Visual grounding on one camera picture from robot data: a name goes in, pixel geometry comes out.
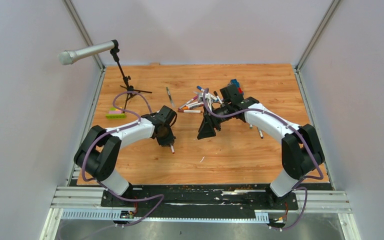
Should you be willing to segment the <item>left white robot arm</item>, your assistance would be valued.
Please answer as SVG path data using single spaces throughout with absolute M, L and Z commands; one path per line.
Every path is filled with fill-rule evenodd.
M 156 139 L 161 147 L 174 151 L 176 137 L 172 125 L 177 113 L 164 105 L 159 111 L 140 116 L 137 120 L 116 127 L 93 126 L 74 155 L 74 163 L 94 180 L 114 193 L 120 206 L 129 206 L 133 201 L 131 186 L 118 171 L 116 163 L 124 147 L 146 139 Z

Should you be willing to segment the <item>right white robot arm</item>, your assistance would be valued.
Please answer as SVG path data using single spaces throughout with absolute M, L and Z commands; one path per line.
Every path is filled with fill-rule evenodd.
M 288 121 L 267 109 L 254 97 L 245 98 L 234 84 L 220 89 L 220 106 L 214 108 L 214 95 L 202 89 L 203 120 L 197 139 L 212 138 L 221 130 L 221 124 L 238 119 L 275 139 L 281 147 L 282 169 L 268 187 L 266 204 L 278 209 L 286 201 L 285 195 L 296 189 L 305 179 L 322 180 L 320 165 L 325 156 L 316 129 L 310 125 L 299 125 Z

